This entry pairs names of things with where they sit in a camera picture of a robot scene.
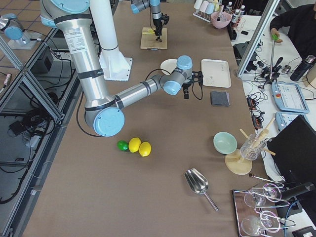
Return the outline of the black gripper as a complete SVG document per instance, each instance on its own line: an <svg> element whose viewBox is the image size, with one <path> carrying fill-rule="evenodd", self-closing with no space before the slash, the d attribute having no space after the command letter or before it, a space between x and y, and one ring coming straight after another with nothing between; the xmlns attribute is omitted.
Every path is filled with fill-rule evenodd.
<svg viewBox="0 0 316 237"><path fill-rule="evenodd" d="M160 35L162 34L163 25L168 24L169 16L167 14L156 14L153 15L153 23L155 26L154 32L157 36L156 40L160 40Z"/></svg>
<svg viewBox="0 0 316 237"><path fill-rule="evenodd" d="M189 99L189 87L191 85L194 85L194 83L196 82L199 84L202 90L202 84L203 84L202 71L193 71L191 77L185 80L185 82L182 84L184 99Z"/></svg>

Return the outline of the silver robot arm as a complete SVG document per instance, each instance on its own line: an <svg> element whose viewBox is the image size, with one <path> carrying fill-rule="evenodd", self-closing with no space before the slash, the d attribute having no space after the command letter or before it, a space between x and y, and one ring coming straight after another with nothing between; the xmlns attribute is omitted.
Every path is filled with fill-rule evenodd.
<svg viewBox="0 0 316 237"><path fill-rule="evenodd" d="M107 0L42 0L40 16L44 25L64 34L78 78L86 97L85 121L96 136L114 136L123 128L123 108L163 89L176 95L202 80L192 70L189 56L180 56L169 75L155 75L116 95L106 81L126 80L132 60L119 50L113 14Z"/></svg>
<svg viewBox="0 0 316 237"><path fill-rule="evenodd" d="M146 8L150 9L151 17L155 29L156 41L162 42L162 28L169 22L169 16L161 12L159 0L131 0L131 10L134 14L138 14Z"/></svg>

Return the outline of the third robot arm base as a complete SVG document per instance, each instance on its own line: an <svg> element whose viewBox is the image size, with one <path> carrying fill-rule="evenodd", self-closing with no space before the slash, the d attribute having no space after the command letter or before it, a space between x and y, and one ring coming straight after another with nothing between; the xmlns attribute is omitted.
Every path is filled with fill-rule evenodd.
<svg viewBox="0 0 316 237"><path fill-rule="evenodd" d="M0 31L9 39L11 49L31 50L34 48L40 33L29 33L13 13L0 16Z"/></svg>

